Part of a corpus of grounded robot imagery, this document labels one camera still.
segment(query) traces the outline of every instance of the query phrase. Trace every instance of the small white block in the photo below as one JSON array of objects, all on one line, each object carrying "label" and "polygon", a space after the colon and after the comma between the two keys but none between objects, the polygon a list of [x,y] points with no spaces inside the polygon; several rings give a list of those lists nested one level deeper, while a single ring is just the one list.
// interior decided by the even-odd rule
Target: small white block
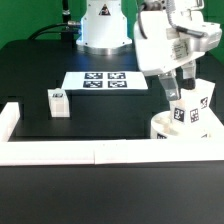
[{"label": "small white block", "polygon": [[70,117],[69,101],[65,90],[48,90],[48,100],[52,117]]}]

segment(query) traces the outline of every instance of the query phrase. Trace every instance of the black tabletop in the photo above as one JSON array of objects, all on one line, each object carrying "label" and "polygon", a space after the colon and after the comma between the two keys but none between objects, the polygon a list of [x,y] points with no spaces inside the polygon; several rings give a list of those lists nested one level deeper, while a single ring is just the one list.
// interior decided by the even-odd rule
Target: black tabletop
[{"label": "black tabletop", "polygon": [[[223,121],[223,66],[210,54],[197,64],[198,77],[216,83],[211,108]],[[57,41],[1,49],[1,107],[16,100],[22,111],[11,141],[147,138],[151,117],[168,109],[154,77],[146,93],[72,93],[72,117],[50,117],[47,89],[86,70],[138,68],[134,51],[93,56]],[[0,223],[222,224],[223,173],[222,161],[1,167]]]},{"label": "black tabletop", "polygon": [[[0,105],[16,101],[21,112],[10,141],[149,138],[152,116],[169,110],[158,78],[149,77],[148,91],[69,91],[71,117],[52,118],[47,90],[60,88],[68,71],[139,70],[134,50],[97,56],[60,41],[8,43],[0,51]],[[223,74],[211,55],[197,61],[197,77],[216,83],[210,106],[221,121]]]}]

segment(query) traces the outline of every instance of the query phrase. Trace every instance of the black square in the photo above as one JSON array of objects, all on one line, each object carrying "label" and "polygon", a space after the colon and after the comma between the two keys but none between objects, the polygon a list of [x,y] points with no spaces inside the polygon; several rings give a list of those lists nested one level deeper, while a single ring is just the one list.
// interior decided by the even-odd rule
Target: black square
[{"label": "black square", "polygon": [[157,139],[167,139],[167,137],[157,133]]},{"label": "black square", "polygon": [[110,72],[108,79],[126,79],[126,75],[124,72]]},{"label": "black square", "polygon": [[191,115],[191,123],[194,123],[199,120],[198,109],[191,110],[190,115]]},{"label": "black square", "polygon": [[85,73],[85,79],[103,79],[103,73],[87,72]]},{"label": "black square", "polygon": [[109,88],[127,88],[127,82],[126,81],[109,81],[108,82]]},{"label": "black square", "polygon": [[102,81],[84,81],[83,87],[90,88],[90,89],[102,88],[103,82]]},{"label": "black square", "polygon": [[208,97],[201,100],[201,109],[208,107]]},{"label": "black square", "polygon": [[180,122],[184,122],[185,111],[179,108],[174,109],[174,119]]},{"label": "black square", "polygon": [[54,93],[53,94],[53,98],[62,98],[63,97],[63,93]]}]

